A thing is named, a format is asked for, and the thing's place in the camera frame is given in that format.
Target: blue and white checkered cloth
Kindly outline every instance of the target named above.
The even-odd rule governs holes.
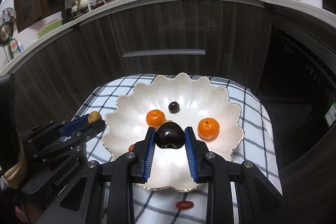
[[[79,109],[75,118],[98,111],[105,117],[109,112],[115,111],[117,98],[120,95],[130,95],[137,83],[150,84],[157,75],[132,75],[114,80],[104,86],[98,87]],[[196,80],[200,76],[191,76]],[[236,82],[209,77],[212,85],[217,88],[225,86],[229,92],[231,103],[241,106],[239,126],[245,131],[245,138],[233,152],[233,161],[241,163],[244,160],[251,160],[281,192],[281,185],[278,176],[278,167],[274,152],[272,125],[269,116],[251,91]],[[107,133],[98,134],[87,142],[88,160],[97,160],[99,163],[111,161],[112,156],[102,142],[102,136]],[[134,215],[137,224],[171,223],[171,224],[195,224],[205,223],[207,206],[207,184],[189,193],[180,193],[170,189],[149,191],[134,185]],[[105,193],[103,223],[106,223],[107,201],[109,185]],[[238,212],[236,208],[236,197],[233,186],[232,198],[234,202],[235,223],[238,223]],[[194,202],[192,209],[181,211],[175,206],[176,202],[189,200]]]

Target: mandarin orange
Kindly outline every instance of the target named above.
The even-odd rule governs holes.
[[[165,114],[159,110],[154,109],[147,113],[146,122],[148,126],[154,127],[155,129],[159,128],[166,120]]]
[[[212,139],[219,133],[219,123],[214,118],[204,118],[197,126],[198,135],[204,139]]]

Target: potato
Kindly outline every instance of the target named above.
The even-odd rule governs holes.
[[[89,116],[88,116],[88,118],[87,118],[87,121],[88,121],[89,123],[92,123],[92,122],[94,122],[94,121],[96,121],[96,120],[98,120],[98,119],[103,119],[102,116],[100,115],[100,113],[99,113],[98,111],[92,111],[92,112],[89,114]]]

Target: scalloped bowl rim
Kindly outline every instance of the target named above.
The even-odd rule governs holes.
[[[215,88],[215,87],[212,85],[212,83],[210,82],[209,78],[206,77],[206,76],[201,76],[201,77],[199,77],[198,79],[191,79],[191,78],[189,77],[189,75],[187,75],[187,74],[184,73],[184,72],[181,72],[181,73],[179,73],[178,75],[186,75],[191,81],[197,81],[197,80],[200,79],[201,77],[205,77],[205,78],[207,78],[208,81],[209,81],[210,88],[212,88],[212,89],[224,88],[224,89],[227,90],[227,93],[228,93],[228,95],[229,95],[229,90],[227,89],[227,87],[225,87],[225,86],[219,86],[219,87],[216,87],[216,88]],[[108,149],[107,146],[104,144],[104,136],[106,136],[107,134],[110,133],[110,127],[108,126],[108,124],[107,124],[107,122],[106,122],[106,117],[107,117],[108,115],[110,115],[110,114],[115,113],[115,112],[118,111],[118,100],[119,100],[119,98],[121,98],[121,97],[130,97],[130,96],[132,96],[132,95],[134,94],[135,87],[136,87],[138,84],[142,84],[142,85],[144,84],[144,85],[146,85],[146,86],[153,85],[154,82],[155,82],[155,79],[156,79],[157,77],[159,77],[159,76],[160,76],[160,77],[165,77],[165,78],[167,78],[168,80],[174,80],[174,79],[177,77],[177,76],[176,76],[176,77],[174,77],[174,78],[172,78],[172,79],[169,79],[168,77],[166,77],[166,76],[164,76],[164,75],[157,75],[157,76],[155,76],[155,78],[153,79],[152,83],[150,83],[150,84],[146,84],[146,83],[143,83],[143,82],[138,82],[138,83],[136,83],[135,86],[134,86],[134,88],[133,88],[133,91],[132,91],[131,94],[129,94],[129,95],[120,95],[120,96],[117,98],[117,107],[116,107],[116,110],[115,110],[115,111],[112,111],[112,112],[109,112],[109,113],[107,113],[107,114],[104,116],[105,124],[106,124],[106,126],[107,126],[107,128],[108,128],[108,131],[107,131],[106,134],[103,135],[103,137],[102,137],[102,139],[101,139],[101,142],[102,142],[103,146],[105,147],[105,149],[111,153],[111,155],[112,155],[112,159],[113,159],[113,153],[112,153],[112,151],[111,151],[110,149]],[[240,127],[239,124],[238,124],[238,122],[239,122],[239,118],[240,118],[240,115],[241,115],[241,111],[242,111],[241,106],[240,106],[239,104],[237,104],[237,103],[231,103],[229,98],[230,98],[230,97],[228,96],[228,102],[229,102],[229,104],[234,104],[234,105],[238,105],[238,106],[239,106],[240,112],[239,112],[239,116],[238,116],[238,119],[237,119],[237,126],[242,130],[242,136],[241,136],[241,139],[240,139],[239,142],[236,144],[236,146],[231,150],[231,153],[230,153],[231,161],[233,161],[232,153],[233,153],[233,151],[238,147],[238,145],[240,145],[241,142],[243,141],[243,139],[244,139],[244,137],[245,137],[245,131],[244,131],[244,129],[243,129],[242,127]],[[141,187],[141,188],[143,188],[143,189],[151,190],[151,191],[158,191],[158,190],[162,190],[162,189],[172,189],[172,190],[177,191],[177,192],[190,192],[190,191],[193,191],[193,190],[197,189],[197,188],[200,187],[202,184],[197,184],[196,186],[191,187],[191,188],[189,188],[189,189],[178,189],[178,188],[176,188],[176,187],[174,187],[174,186],[170,186],[170,185],[166,185],[166,186],[162,186],[162,187],[155,187],[155,188],[145,187],[145,186],[143,186],[143,184],[138,184],[138,183],[136,183],[136,185],[138,185],[139,187]]]

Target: drawer handle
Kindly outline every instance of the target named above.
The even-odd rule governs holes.
[[[182,49],[149,50],[149,51],[123,53],[123,57],[150,56],[150,55],[205,55],[205,50],[196,48],[182,48]]]

